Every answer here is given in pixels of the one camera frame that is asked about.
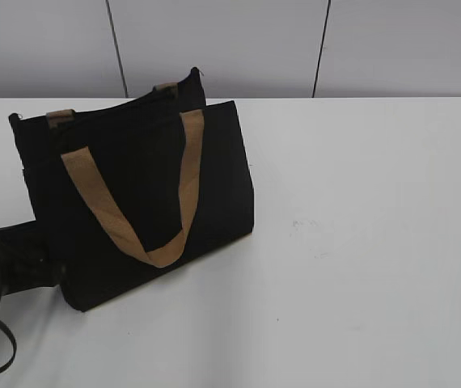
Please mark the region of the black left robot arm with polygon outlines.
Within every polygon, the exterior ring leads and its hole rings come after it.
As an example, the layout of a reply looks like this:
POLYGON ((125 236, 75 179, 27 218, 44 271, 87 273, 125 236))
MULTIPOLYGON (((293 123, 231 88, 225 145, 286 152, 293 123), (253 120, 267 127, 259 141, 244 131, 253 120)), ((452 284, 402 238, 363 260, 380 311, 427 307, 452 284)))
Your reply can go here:
POLYGON ((2 296, 54 287, 61 283, 65 272, 65 265, 51 254, 44 231, 37 221, 0 228, 2 296))

